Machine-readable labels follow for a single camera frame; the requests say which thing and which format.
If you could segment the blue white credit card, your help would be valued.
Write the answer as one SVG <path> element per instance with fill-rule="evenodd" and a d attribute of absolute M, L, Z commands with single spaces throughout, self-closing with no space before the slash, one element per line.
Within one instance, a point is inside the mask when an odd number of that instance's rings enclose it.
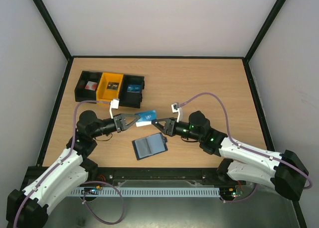
<path fill-rule="evenodd" d="M 155 110 L 136 113 L 136 115 L 140 116 L 140 119 L 136 122 L 137 127 L 151 125 L 152 120 L 157 118 Z"/>

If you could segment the blue card holder wallet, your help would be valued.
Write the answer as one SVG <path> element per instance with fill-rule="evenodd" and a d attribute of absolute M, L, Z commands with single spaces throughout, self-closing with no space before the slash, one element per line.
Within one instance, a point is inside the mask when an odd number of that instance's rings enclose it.
<path fill-rule="evenodd" d="M 167 138 L 162 133 L 152 134 L 132 141 L 137 160 L 168 151 Z"/>

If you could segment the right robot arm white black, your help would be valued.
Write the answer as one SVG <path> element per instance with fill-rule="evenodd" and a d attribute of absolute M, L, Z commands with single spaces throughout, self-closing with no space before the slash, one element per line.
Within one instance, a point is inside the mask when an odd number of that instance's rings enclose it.
<path fill-rule="evenodd" d="M 291 201 L 300 200 L 309 173 L 294 152 L 268 151 L 237 141 L 213 129 L 200 111 L 193 112 L 188 122 L 172 117 L 154 119 L 152 125 L 165 135 L 196 140 L 204 152 L 224 157 L 217 172 L 221 183 L 249 181 L 268 186 Z"/>

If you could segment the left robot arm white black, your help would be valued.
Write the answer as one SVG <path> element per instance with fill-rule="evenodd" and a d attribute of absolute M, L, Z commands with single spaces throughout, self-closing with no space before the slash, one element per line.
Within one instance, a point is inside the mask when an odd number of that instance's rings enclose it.
<path fill-rule="evenodd" d="M 140 116 L 128 114 L 99 119 L 93 111 L 84 111 L 73 136 L 53 164 L 21 191 L 7 198 L 6 219 L 14 228 L 42 228 L 56 206 L 76 187 L 95 179 L 98 165 L 88 157 L 97 146 L 96 137 L 120 133 L 135 124 Z"/>

